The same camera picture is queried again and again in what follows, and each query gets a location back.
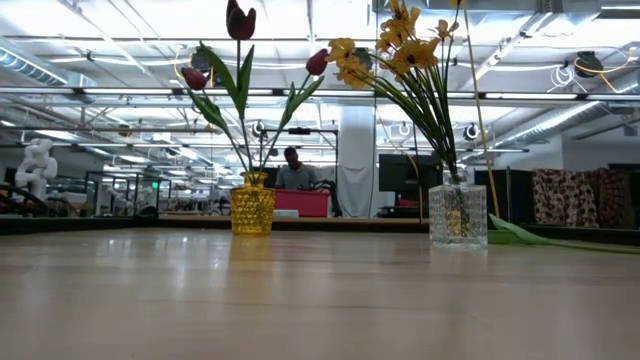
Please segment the white column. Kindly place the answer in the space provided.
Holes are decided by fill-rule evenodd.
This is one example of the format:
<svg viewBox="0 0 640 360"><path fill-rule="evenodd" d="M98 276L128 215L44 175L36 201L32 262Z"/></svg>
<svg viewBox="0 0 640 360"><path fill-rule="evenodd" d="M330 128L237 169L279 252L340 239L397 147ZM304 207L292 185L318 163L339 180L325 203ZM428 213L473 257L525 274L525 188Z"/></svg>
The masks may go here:
<svg viewBox="0 0 640 360"><path fill-rule="evenodd" d="M345 217L368 218L373 199L375 111L342 108L338 139L338 192Z"/></svg>

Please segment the yellow artificial tulip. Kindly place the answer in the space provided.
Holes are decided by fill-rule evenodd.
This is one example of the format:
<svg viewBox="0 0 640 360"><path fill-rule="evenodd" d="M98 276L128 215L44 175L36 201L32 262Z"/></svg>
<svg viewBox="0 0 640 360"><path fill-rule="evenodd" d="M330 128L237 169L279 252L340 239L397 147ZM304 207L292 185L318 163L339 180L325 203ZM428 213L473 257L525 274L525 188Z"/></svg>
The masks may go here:
<svg viewBox="0 0 640 360"><path fill-rule="evenodd" d="M517 225L504 221L493 214L489 215L489 220L495 227L495 230L488 231L488 243L490 245L546 246L640 256L640 248L633 248L631 246L624 245L605 245L581 242L577 240L545 238L535 235Z"/></svg>

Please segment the black monitor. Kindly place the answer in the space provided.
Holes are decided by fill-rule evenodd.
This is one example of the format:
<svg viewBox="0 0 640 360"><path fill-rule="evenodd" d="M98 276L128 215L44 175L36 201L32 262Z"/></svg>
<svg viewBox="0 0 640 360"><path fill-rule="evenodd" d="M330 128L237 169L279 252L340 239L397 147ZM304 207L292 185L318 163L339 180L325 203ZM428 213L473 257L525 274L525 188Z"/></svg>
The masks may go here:
<svg viewBox="0 0 640 360"><path fill-rule="evenodd" d="M379 190L408 192L421 187L423 191L443 183L442 163L437 156L380 154Z"/></svg>

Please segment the amber glass vase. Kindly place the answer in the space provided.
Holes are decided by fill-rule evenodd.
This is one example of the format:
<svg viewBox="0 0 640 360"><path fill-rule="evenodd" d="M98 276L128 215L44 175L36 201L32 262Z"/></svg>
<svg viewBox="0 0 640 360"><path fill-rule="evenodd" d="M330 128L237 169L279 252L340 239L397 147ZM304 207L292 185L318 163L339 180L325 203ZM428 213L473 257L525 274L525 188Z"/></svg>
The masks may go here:
<svg viewBox="0 0 640 360"><path fill-rule="evenodd" d="M267 236L271 233L275 191L265 186L267 177L265 172L245 172L243 185L231 190L231 229L235 235Z"/></svg>

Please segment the red artificial tulip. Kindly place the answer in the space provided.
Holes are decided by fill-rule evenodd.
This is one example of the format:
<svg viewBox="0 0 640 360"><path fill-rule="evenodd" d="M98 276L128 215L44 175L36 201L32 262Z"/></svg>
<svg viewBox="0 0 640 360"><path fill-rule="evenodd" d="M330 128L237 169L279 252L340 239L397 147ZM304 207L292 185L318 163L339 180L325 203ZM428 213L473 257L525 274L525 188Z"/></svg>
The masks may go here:
<svg viewBox="0 0 640 360"><path fill-rule="evenodd" d="M228 96L233 100L243 137L244 149L247 151L248 162L244 164L246 171L253 169L250 155L249 139L245 127L245 111L247 108L250 79L254 60L255 46L252 45L245 57L242 57L242 42L250 40L255 32L257 12L250 8L245 12L237 0L228 0L226 8L226 29L229 37L236 42L236 75L232 76L227 65L214 53L211 47L203 42L198 49L206 56L209 65L218 75Z"/></svg>
<svg viewBox="0 0 640 360"><path fill-rule="evenodd" d="M186 84L188 85L188 94L192 99L195 107L207 122L216 128L219 128L229 139L234 151L240 159L245 171L249 171L250 167L242 158L240 149L233 136L230 133L225 119L221 115L220 108L214 104L206 95L205 87L207 84L206 76L193 67L183 67L180 70Z"/></svg>
<svg viewBox="0 0 640 360"><path fill-rule="evenodd" d="M266 156L260 160L259 170L262 171L268 162L271 151L274 149L282 131L291 121L294 113L299 108L299 106L304 103L309 97L311 97L314 92L320 87L322 82L324 81L324 71L327 68L328 61L327 57L329 56L329 52L327 49L322 49L312 55L306 62L305 69L307 71L307 75L301 85L300 88L295 86L295 83L292 82L289 88L289 93L286 101L285 109L282 113L281 120L276 129L275 135L272 138L270 146L267 150Z"/></svg>

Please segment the clear glass vase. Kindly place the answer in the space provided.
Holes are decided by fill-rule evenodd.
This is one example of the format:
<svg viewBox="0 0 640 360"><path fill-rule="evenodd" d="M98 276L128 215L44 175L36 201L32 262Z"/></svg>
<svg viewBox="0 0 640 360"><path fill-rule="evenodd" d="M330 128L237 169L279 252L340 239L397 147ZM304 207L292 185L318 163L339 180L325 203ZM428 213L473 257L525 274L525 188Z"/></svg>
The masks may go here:
<svg viewBox="0 0 640 360"><path fill-rule="evenodd" d="M443 184L429 189L429 236L436 247L480 249L488 246L487 190L467 180L467 171L443 174Z"/></svg>

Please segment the person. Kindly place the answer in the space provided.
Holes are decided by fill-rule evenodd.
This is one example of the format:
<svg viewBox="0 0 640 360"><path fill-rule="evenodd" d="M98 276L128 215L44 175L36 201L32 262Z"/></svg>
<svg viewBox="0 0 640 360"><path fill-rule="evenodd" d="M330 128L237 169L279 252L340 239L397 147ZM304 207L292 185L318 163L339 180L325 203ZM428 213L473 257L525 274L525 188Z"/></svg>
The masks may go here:
<svg viewBox="0 0 640 360"><path fill-rule="evenodd" d="M284 157L287 164L278 170L275 183L277 189L309 189L318 182L314 168L299 160L294 147L287 147Z"/></svg>

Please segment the brown patterned cloth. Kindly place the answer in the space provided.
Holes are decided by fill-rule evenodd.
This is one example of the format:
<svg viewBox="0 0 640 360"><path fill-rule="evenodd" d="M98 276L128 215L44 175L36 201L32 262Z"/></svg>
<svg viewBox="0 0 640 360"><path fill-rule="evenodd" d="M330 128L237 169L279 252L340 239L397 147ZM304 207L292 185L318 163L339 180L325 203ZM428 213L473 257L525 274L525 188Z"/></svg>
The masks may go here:
<svg viewBox="0 0 640 360"><path fill-rule="evenodd" d="M532 185L540 225L631 230L640 220L622 170L535 169Z"/></svg>

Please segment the black cabinet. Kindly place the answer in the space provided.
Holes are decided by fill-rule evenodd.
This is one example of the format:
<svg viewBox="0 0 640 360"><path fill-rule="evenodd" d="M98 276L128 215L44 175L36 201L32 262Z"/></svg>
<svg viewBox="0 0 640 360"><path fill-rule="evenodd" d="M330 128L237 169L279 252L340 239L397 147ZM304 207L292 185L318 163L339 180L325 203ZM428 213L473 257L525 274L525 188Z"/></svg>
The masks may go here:
<svg viewBox="0 0 640 360"><path fill-rule="evenodd" d="M489 172L486 170L474 172L474 184L486 186L488 211L515 225L533 224L535 222L535 214L532 173L508 168L493 170L492 175L496 190L498 214L494 207Z"/></svg>

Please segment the yellow artificial flower bunch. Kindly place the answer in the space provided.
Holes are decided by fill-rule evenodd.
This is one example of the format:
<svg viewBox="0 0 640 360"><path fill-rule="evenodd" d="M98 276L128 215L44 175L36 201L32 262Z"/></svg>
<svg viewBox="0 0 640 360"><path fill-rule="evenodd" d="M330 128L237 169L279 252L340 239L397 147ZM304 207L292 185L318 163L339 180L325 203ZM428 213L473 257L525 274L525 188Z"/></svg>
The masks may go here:
<svg viewBox="0 0 640 360"><path fill-rule="evenodd" d="M455 4L454 20L439 20L433 35L421 38L417 34L421 10L408 7L404 0L388 0L391 18L381 25L375 58L395 81L375 76L372 85L406 113L449 172L455 174L457 150L448 80L462 0L451 2Z"/></svg>
<svg viewBox="0 0 640 360"><path fill-rule="evenodd" d="M439 40L408 39L379 53L356 54L350 38L329 42L327 61L336 77L354 90L372 88L409 117L424 135L449 172L457 172L456 141L448 98L448 65L435 51Z"/></svg>

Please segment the red storage bin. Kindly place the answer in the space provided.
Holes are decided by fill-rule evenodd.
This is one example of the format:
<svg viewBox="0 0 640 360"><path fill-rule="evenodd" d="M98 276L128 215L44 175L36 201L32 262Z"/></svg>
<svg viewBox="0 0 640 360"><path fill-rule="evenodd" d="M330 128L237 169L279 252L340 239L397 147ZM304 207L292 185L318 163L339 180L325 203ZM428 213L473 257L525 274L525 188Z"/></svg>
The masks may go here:
<svg viewBox="0 0 640 360"><path fill-rule="evenodd" d="M277 210L297 210L300 217L326 218L329 214L330 194L323 191L275 191Z"/></svg>

